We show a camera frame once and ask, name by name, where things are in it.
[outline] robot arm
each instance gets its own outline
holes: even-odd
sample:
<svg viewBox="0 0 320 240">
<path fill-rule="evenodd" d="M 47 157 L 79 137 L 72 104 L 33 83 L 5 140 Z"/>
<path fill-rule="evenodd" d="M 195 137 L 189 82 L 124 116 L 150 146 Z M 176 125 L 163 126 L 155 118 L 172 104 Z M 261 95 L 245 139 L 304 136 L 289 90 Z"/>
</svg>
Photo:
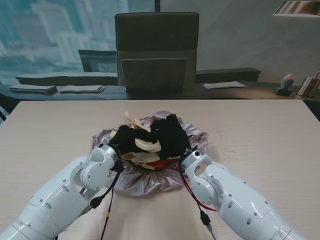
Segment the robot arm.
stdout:
<svg viewBox="0 0 320 240">
<path fill-rule="evenodd" d="M 180 159 L 191 189 L 204 204 L 214 205 L 219 217 L 244 240 L 304 240 L 284 222 L 267 200 L 228 169 L 196 148 Z M 196 176 L 196 168 L 207 165 Z"/>
<path fill-rule="evenodd" d="M 108 145 L 95 148 L 89 158 L 74 159 L 34 194 L 0 240 L 54 239 L 91 209 L 90 201 L 105 186 L 108 172 L 118 160 Z M 82 194 L 76 186 L 86 192 Z"/>
</svg>

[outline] gray wall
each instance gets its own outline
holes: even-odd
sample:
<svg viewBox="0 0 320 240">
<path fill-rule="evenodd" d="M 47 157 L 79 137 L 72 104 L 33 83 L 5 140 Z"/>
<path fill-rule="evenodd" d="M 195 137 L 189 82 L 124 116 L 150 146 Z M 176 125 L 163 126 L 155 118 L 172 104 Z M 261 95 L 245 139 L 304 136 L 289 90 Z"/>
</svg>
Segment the gray wall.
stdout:
<svg viewBox="0 0 320 240">
<path fill-rule="evenodd" d="M 259 82 L 294 85 L 320 71 L 320 18 L 272 16 L 283 0 L 161 0 L 162 12 L 200 14 L 197 69 L 256 68 Z"/>
</svg>

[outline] wooden table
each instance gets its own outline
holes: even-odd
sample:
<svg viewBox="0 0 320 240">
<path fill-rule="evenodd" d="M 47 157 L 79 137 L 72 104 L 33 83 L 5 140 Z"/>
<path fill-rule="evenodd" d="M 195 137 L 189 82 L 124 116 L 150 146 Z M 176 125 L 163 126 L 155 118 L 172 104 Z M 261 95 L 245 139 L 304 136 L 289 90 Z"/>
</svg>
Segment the wooden table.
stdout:
<svg viewBox="0 0 320 240">
<path fill-rule="evenodd" d="M 123 123 L 123 112 L 159 110 L 209 134 L 208 154 L 260 191 L 309 240 L 320 238 L 320 123 L 300 100 L 148 100 L 21 102 L 0 127 L 0 228 L 72 159 L 91 136 Z M 60 240 L 97 240 L 109 206 L 77 219 Z M 216 213 L 218 240 L 240 239 Z M 184 188 L 146 197 L 114 196 L 106 240 L 210 240 Z"/>
</svg>

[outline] stack of papers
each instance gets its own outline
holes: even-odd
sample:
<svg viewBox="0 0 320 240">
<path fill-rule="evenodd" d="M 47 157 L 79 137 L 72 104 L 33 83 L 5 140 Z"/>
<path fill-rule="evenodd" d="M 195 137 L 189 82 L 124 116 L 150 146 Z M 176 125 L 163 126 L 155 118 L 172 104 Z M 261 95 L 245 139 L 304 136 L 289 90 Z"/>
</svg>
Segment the stack of papers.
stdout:
<svg viewBox="0 0 320 240">
<path fill-rule="evenodd" d="M 54 94 L 57 92 L 55 85 L 51 86 L 36 86 L 26 84 L 16 84 L 8 87 L 12 92 L 24 92 L 24 93 L 41 93 L 41 94 Z"/>
<path fill-rule="evenodd" d="M 94 86 L 72 86 L 68 85 L 59 92 L 63 93 L 101 93 L 105 88 L 101 85 Z"/>
<path fill-rule="evenodd" d="M 222 89 L 222 88 L 246 88 L 246 85 L 243 85 L 237 81 L 230 82 L 218 82 L 218 83 L 205 83 L 203 85 L 207 89 Z"/>
</svg>

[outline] red wire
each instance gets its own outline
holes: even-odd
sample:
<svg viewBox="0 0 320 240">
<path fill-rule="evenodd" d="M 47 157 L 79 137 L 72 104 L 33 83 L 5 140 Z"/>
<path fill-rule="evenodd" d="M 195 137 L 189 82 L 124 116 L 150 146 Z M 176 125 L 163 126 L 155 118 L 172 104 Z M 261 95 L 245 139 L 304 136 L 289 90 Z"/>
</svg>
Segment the red wire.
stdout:
<svg viewBox="0 0 320 240">
<path fill-rule="evenodd" d="M 109 220 L 109 215 L 110 215 L 110 212 L 111 212 L 111 204 L 112 204 L 112 199 L 113 198 L 114 198 L 114 188 L 112 188 L 110 206 L 109 206 L 108 212 L 106 213 L 106 218 L 105 218 L 105 222 L 104 222 L 104 226 L 103 226 L 103 230 L 102 230 L 102 233 L 101 233 L 100 240 L 103 240 L 103 238 L 104 238 L 104 234 L 105 234 L 105 231 L 106 231 L 107 223 L 108 223 L 108 220 Z"/>
<path fill-rule="evenodd" d="M 217 210 L 215 210 L 215 209 L 213 209 L 213 208 L 210 208 L 210 207 L 204 205 L 202 202 L 200 202 L 200 201 L 197 199 L 197 197 L 196 197 L 195 194 L 192 192 L 192 190 L 189 189 L 189 186 L 188 186 L 188 184 L 187 184 L 184 176 L 182 175 L 182 172 L 181 172 L 181 170 L 180 170 L 180 165 L 179 165 L 179 164 L 177 165 L 177 168 L 178 168 L 178 171 L 179 171 L 179 173 L 180 173 L 180 177 L 181 177 L 181 179 L 182 179 L 183 185 L 184 185 L 185 188 L 188 190 L 188 192 L 189 192 L 190 195 L 193 197 L 193 199 L 194 199 L 201 207 L 203 207 L 204 209 L 207 209 L 207 210 L 211 210 L 211 211 L 216 212 Z"/>
</svg>

